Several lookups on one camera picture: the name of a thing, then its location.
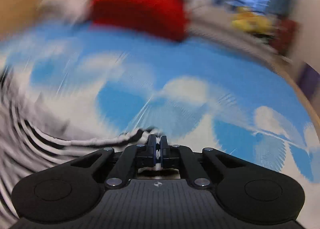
yellow toy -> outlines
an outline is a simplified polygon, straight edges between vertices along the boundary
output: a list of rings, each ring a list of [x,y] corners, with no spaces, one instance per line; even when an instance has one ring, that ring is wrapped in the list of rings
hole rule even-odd
[[[248,33],[268,34],[272,30],[271,21],[261,15],[249,11],[247,7],[239,7],[232,26]]]

dark red object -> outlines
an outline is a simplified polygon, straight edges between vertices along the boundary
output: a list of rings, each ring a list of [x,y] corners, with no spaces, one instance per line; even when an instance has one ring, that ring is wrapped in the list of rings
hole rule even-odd
[[[289,19],[281,20],[275,33],[276,38],[270,41],[270,46],[276,49],[280,55],[285,55],[297,30],[297,22]]]
[[[182,0],[93,0],[95,24],[115,25],[181,41],[187,19]]]

screw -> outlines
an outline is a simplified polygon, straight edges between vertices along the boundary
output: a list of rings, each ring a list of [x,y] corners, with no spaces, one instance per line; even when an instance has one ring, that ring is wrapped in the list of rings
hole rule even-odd
[[[210,184],[210,181],[204,177],[201,177],[195,180],[195,184],[198,186],[208,186]]]
[[[107,179],[106,183],[109,186],[119,186],[122,183],[122,180],[117,177],[112,177],[112,178]]]

striped fabric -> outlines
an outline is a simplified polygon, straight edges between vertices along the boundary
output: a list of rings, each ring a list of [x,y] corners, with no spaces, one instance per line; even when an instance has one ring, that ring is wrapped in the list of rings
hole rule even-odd
[[[156,133],[154,128],[148,128],[136,129],[113,139],[59,139],[56,121],[38,115],[35,105],[19,95],[10,68],[0,76],[0,100],[0,229],[17,221],[11,192],[20,179],[106,146],[119,151],[129,144],[144,144],[150,133]],[[36,124],[46,127],[51,136]]]

blue sky print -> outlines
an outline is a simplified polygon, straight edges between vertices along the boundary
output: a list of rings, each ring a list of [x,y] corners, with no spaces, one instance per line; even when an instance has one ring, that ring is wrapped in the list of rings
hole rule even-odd
[[[156,126],[171,143],[217,147],[275,171],[290,155],[320,183],[319,140],[294,91],[238,52],[49,22],[1,43],[0,57],[50,111],[93,133]]]

